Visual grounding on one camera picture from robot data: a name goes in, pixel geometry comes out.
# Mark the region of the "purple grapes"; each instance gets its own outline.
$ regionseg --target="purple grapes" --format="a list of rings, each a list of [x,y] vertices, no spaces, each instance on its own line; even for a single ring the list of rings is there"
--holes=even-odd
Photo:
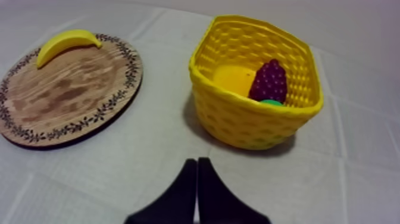
[[[257,71],[251,85],[249,98],[256,101],[273,99],[283,104],[287,92],[286,72],[279,65],[278,60],[272,59]]]

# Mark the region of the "wood grain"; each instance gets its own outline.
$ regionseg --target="wood grain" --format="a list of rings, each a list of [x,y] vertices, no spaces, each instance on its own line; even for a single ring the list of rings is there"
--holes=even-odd
[[[69,49],[41,69],[36,49],[6,75],[0,89],[0,131],[20,145],[61,144],[100,127],[138,90],[142,62],[119,38],[96,35],[102,48]]]

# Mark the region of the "toy fruit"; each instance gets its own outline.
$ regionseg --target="toy fruit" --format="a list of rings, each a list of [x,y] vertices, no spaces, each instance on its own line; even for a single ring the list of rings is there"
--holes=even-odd
[[[251,85],[249,98],[256,101],[273,99],[284,103],[287,92],[286,72],[279,65],[278,60],[272,59],[257,71]]]
[[[36,67],[39,69],[52,60],[60,52],[74,46],[96,45],[101,47],[101,42],[87,30],[68,30],[51,38],[39,51]]]
[[[281,106],[281,107],[283,106],[283,104],[281,104],[279,101],[276,101],[276,100],[273,100],[273,99],[264,99],[264,100],[262,100],[260,102],[262,102],[264,104],[272,104],[272,105],[275,105],[275,106]]]

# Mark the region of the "green fruit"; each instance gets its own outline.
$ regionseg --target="green fruit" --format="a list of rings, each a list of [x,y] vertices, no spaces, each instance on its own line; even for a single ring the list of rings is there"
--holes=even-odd
[[[272,104],[272,105],[275,105],[275,106],[281,106],[281,107],[283,106],[283,104],[281,102],[273,100],[273,99],[264,99],[264,100],[262,100],[260,102],[264,103],[264,104]]]

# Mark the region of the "floral border pattern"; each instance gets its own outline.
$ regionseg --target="floral border pattern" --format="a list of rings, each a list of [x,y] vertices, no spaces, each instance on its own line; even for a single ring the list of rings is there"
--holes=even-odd
[[[112,97],[107,101],[107,103],[103,103],[103,105],[97,108],[97,111],[90,117],[84,117],[82,120],[76,123],[70,123],[69,125],[65,125],[60,129],[53,129],[51,132],[41,132],[37,133],[33,129],[24,129],[21,125],[15,123],[14,119],[10,115],[10,111],[4,105],[7,100],[7,92],[8,92],[8,84],[10,83],[10,78],[17,74],[18,71],[26,66],[33,57],[37,57],[39,55],[40,48],[35,49],[29,55],[26,55],[22,60],[20,60],[6,75],[0,84],[0,119],[4,121],[4,128],[11,129],[11,133],[14,136],[21,137],[25,141],[31,142],[39,142],[39,141],[51,141],[52,139],[59,139],[60,137],[79,132],[82,129],[89,127],[92,123],[97,123],[99,121],[104,121],[104,116],[107,112],[114,109],[114,107],[121,100],[125,99],[126,94],[128,93],[128,89],[134,88],[138,82],[137,73],[138,73],[138,55],[133,54],[136,51],[130,49],[125,42],[123,42],[120,38],[114,36],[108,36],[104,34],[96,34],[96,38],[102,42],[111,42],[114,43],[118,50],[121,52],[123,58],[125,58],[128,63],[126,64],[127,71],[125,72],[126,81],[124,82],[125,89],[120,89],[116,94],[113,94]]]

